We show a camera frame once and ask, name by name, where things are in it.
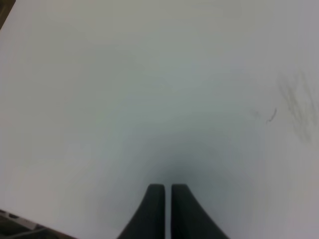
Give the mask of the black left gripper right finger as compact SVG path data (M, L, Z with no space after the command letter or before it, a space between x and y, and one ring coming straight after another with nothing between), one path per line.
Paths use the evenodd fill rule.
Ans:
M171 187L170 233L172 239L228 238L185 184L173 184Z

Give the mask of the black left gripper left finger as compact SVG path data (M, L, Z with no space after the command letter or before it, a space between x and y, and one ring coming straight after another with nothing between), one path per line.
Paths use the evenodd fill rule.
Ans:
M165 188L150 184L135 214L118 236L120 239L165 238Z

